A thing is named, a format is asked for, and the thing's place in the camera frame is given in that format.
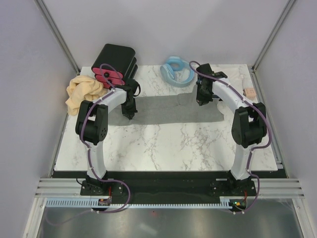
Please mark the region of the grey t shirt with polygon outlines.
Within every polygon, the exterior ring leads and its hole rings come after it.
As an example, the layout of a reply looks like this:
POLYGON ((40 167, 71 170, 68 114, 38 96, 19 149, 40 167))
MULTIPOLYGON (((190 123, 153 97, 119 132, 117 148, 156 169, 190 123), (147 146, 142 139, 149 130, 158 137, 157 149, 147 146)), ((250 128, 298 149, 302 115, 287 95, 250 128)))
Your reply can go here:
POLYGON ((219 122, 224 120, 216 103, 199 106, 194 93, 171 96, 137 97, 138 112, 132 119, 122 115, 118 106, 108 115, 108 124, 127 126, 132 124, 152 125, 171 123, 219 122))

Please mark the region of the light blue headphones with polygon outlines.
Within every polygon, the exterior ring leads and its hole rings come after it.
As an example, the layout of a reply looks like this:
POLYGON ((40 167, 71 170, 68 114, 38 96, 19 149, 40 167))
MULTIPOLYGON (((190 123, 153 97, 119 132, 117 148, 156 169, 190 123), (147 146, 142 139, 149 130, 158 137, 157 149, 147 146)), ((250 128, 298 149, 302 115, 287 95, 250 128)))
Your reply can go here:
POLYGON ((162 79, 173 87, 183 88, 190 85, 194 80, 194 71, 189 63, 177 56, 169 57, 159 68, 162 79), (186 80, 179 81, 177 74, 183 70, 188 70, 189 75, 186 80))

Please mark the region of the black pink drawer box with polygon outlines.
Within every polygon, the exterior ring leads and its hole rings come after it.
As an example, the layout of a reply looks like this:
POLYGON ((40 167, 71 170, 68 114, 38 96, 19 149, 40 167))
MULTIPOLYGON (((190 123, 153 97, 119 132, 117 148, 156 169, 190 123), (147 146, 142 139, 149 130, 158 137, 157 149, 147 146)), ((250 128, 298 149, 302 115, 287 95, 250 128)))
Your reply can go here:
POLYGON ((136 52, 131 47, 105 44, 91 67, 95 79, 109 89, 123 85, 126 78, 133 78, 137 71, 136 52))

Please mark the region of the yellow t shirt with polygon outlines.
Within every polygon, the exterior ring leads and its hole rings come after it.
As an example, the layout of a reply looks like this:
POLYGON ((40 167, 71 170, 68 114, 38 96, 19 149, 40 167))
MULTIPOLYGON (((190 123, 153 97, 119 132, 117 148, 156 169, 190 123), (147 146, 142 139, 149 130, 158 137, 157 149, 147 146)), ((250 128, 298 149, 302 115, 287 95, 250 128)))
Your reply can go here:
POLYGON ((82 101, 93 101, 107 93, 107 89, 101 82, 84 75, 71 79, 66 91, 69 98, 65 103, 70 116, 78 114, 82 101))

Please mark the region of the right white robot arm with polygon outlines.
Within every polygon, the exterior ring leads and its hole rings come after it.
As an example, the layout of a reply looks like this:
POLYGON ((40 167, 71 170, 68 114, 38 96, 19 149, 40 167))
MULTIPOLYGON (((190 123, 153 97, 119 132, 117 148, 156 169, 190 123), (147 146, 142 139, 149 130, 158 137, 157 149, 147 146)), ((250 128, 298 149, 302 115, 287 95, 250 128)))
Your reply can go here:
POLYGON ((225 73, 214 72, 208 63, 198 65, 194 72, 198 76, 198 105, 204 106, 220 99, 233 112, 231 135, 236 143, 236 152, 230 175, 219 187, 228 194, 242 195, 253 186, 250 171, 252 152, 267 134, 265 105, 252 103, 241 95, 230 85, 225 73))

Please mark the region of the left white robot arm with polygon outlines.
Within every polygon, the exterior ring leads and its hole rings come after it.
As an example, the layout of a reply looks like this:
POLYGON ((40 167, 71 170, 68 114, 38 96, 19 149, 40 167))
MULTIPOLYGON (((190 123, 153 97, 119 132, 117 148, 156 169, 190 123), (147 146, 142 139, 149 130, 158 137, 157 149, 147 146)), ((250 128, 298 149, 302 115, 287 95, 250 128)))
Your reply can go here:
POLYGON ((104 162, 103 141, 108 132, 108 114, 121 106, 122 115, 131 120, 137 113, 135 97, 141 92, 139 83, 127 79, 95 102, 84 100, 77 116, 75 132, 87 148, 88 170, 80 195, 101 196, 110 190, 104 162))

